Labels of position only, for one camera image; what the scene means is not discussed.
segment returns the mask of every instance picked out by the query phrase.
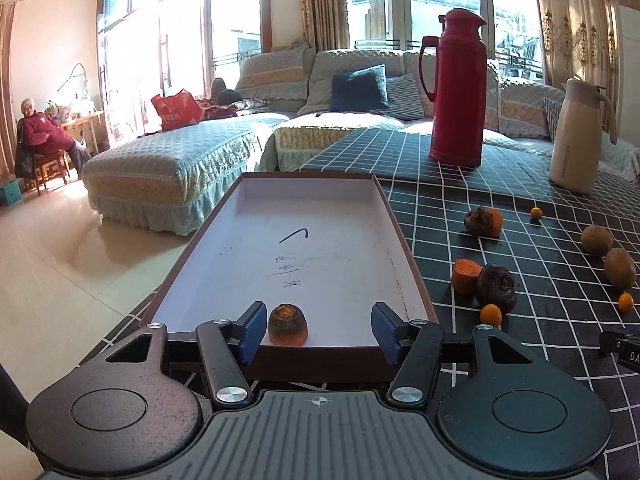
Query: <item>beige curtain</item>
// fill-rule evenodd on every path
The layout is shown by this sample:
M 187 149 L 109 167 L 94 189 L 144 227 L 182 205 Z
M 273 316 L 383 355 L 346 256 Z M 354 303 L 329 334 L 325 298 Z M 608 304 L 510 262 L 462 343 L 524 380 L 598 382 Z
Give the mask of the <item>beige curtain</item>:
M 14 172 L 16 145 L 14 109 L 9 78 L 9 49 L 14 23 L 15 2 L 0 6 L 0 179 L 9 179 Z
M 305 39 L 318 52 L 349 48 L 347 0 L 302 0 Z
M 615 6 L 640 10 L 640 0 L 538 0 L 542 20 L 545 77 L 561 87 L 579 76 L 606 88 L 617 102 L 618 48 Z

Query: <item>red shopping bag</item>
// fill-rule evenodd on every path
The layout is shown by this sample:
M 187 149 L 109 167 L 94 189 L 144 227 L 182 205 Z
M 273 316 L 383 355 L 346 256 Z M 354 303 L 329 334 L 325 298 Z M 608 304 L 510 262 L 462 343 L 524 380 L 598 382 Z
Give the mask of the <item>red shopping bag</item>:
M 151 104 L 162 119 L 164 132 L 198 124 L 204 117 L 204 110 L 186 90 L 169 97 L 158 94 L 151 99 Z

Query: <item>beet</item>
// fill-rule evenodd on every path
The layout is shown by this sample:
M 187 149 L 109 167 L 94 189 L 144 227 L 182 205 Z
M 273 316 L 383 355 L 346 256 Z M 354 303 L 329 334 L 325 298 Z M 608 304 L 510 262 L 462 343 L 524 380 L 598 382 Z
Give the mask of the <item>beet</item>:
M 490 236 L 494 217 L 484 207 L 478 207 L 465 216 L 465 229 L 473 236 Z
M 293 304 L 281 304 L 271 311 L 267 323 L 274 345 L 302 346 L 308 337 L 305 315 Z
M 516 280 L 504 267 L 485 265 L 478 276 L 476 299 L 480 308 L 488 304 L 497 305 L 502 314 L 510 313 L 516 306 Z

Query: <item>small orange fruit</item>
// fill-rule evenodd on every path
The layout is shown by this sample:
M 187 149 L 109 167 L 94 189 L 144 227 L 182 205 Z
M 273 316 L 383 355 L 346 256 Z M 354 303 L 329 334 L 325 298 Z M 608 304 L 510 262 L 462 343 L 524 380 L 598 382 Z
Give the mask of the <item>small orange fruit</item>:
M 539 207 L 533 208 L 529 214 L 534 220 L 540 220 L 543 216 L 542 209 L 540 209 Z
M 480 311 L 480 323 L 483 325 L 500 326 L 502 323 L 502 312 L 497 305 L 490 303 Z
M 633 309 L 633 307 L 634 297 L 631 294 L 625 292 L 624 294 L 620 295 L 620 298 L 618 299 L 618 310 L 620 312 L 629 312 L 631 309 Z

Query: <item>white wall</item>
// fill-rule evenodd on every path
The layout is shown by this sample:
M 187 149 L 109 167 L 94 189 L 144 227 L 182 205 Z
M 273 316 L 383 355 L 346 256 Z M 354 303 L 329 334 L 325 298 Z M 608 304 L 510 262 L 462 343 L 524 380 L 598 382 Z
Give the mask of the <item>white wall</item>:
M 25 0 L 15 8 L 11 37 L 12 97 L 31 97 L 44 110 L 76 63 L 82 63 L 89 95 L 100 108 L 96 40 L 96 0 Z M 81 72 L 78 67 L 75 73 Z
M 273 46 L 302 38 L 302 0 L 271 0 Z
M 618 7 L 619 136 L 640 146 L 640 12 Z

